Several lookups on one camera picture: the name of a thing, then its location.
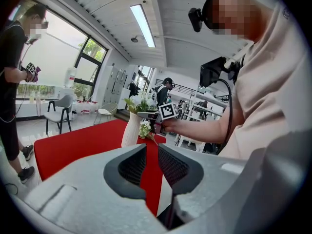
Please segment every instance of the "shoe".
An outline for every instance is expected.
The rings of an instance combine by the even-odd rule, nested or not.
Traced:
[[[25,184],[26,181],[31,178],[31,176],[33,176],[35,174],[35,169],[33,166],[29,167],[29,168],[24,168],[19,174],[19,178],[20,181],[22,182],[22,184]]]
[[[31,154],[34,153],[34,145],[24,146],[22,153],[24,154],[26,161],[29,161]]]

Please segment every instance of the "ceiling light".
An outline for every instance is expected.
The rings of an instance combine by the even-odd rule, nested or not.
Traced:
[[[151,48],[155,48],[155,42],[152,36],[151,28],[147,22],[142,5],[138,4],[138,5],[130,6],[130,8],[141,28],[141,31],[145,37],[147,45]]]

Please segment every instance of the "ceiling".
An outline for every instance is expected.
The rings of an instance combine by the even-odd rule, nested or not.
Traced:
[[[197,78],[202,64],[220,56],[232,58],[248,42],[214,35],[205,25],[196,33],[190,8],[205,0],[75,0],[126,50],[133,64],[172,69]],[[130,6],[142,4],[156,48],[149,48]],[[138,36],[138,43],[131,38]]]

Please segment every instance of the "gray chair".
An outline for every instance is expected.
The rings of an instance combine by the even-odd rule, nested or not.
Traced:
[[[118,104],[117,103],[108,103],[102,106],[98,111],[97,111],[97,116],[96,119],[93,122],[93,125],[98,125],[101,122],[102,116],[106,116],[107,118],[109,117],[110,120],[112,120],[112,116],[117,112]],[[97,117],[100,115],[99,122],[96,123]]]
[[[53,104],[54,111],[50,111],[50,106]],[[71,132],[72,129],[70,127],[69,122],[69,112],[72,109],[73,105],[73,96],[72,95],[65,95],[62,99],[59,100],[52,100],[49,102],[48,111],[44,114],[44,117],[47,119],[47,125],[46,125],[46,133],[48,135],[48,122],[49,120],[52,122],[55,122],[58,125],[59,128],[59,134],[62,133],[62,124],[63,120],[67,120],[69,131]],[[62,112],[56,112],[55,107],[62,107]]]

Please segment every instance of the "railing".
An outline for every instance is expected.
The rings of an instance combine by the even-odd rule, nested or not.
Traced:
[[[229,96],[217,96],[215,98],[221,102],[228,102],[229,101]]]
[[[156,83],[155,83],[155,86],[160,86],[162,84],[163,80],[159,80],[159,79],[156,79]],[[188,88],[188,87],[184,87],[184,86],[181,86],[179,84],[176,84],[175,87],[172,89],[173,91],[177,91],[177,92],[180,92],[180,93],[184,93],[184,94],[187,94],[187,95],[193,95],[196,90],[194,89],[191,89],[191,88]]]

